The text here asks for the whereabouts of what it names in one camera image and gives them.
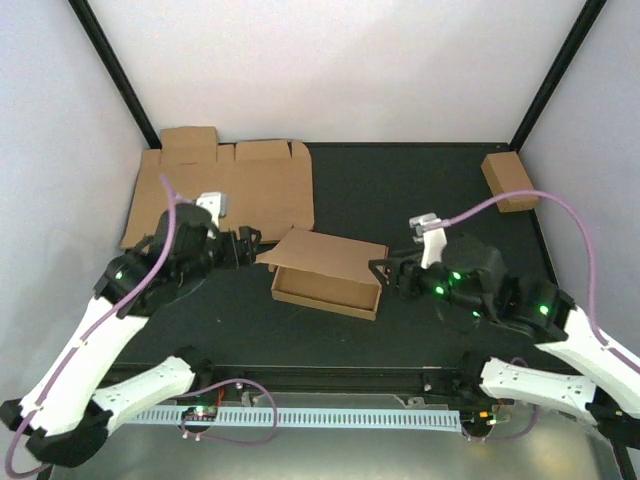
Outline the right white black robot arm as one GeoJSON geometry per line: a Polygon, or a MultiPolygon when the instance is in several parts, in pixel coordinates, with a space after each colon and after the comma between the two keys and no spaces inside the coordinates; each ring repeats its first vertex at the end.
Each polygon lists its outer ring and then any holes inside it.
{"type": "Polygon", "coordinates": [[[526,337],[574,369],[559,374],[515,366],[495,357],[467,361],[454,379],[457,396],[533,403],[594,427],[628,448],[639,446],[639,358],[604,332],[554,283],[509,274],[500,251],[472,236],[447,240],[427,233],[413,255],[375,259],[379,283],[408,299],[431,296],[526,337]]]}

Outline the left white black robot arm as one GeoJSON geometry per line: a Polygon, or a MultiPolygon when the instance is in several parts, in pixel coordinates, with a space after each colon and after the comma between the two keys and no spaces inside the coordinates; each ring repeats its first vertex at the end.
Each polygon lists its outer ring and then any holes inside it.
{"type": "Polygon", "coordinates": [[[36,460],[77,467],[139,413],[172,397],[202,399],[213,391],[213,365],[192,346],[118,384],[100,383],[156,312],[195,290],[211,270],[255,261],[260,231],[222,231],[217,220],[197,204],[165,211],[153,234],[107,265],[79,326],[37,386],[2,403],[3,424],[26,440],[36,460]]]}

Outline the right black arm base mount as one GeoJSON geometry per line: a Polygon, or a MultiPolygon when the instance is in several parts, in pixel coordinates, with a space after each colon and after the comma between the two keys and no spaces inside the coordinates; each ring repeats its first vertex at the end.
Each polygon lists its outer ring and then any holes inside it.
{"type": "Polygon", "coordinates": [[[421,374],[423,392],[454,402],[471,403],[482,396],[479,371],[482,363],[466,353],[455,367],[427,368],[421,374]]]}

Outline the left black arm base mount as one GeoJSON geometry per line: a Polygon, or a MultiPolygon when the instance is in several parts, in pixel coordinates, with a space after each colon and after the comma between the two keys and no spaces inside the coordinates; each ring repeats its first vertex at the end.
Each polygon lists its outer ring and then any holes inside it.
{"type": "Polygon", "coordinates": [[[187,390],[169,397],[170,400],[204,400],[205,402],[216,400],[220,391],[243,390],[246,388],[246,375],[242,370],[214,367],[212,370],[196,374],[187,390]]]}

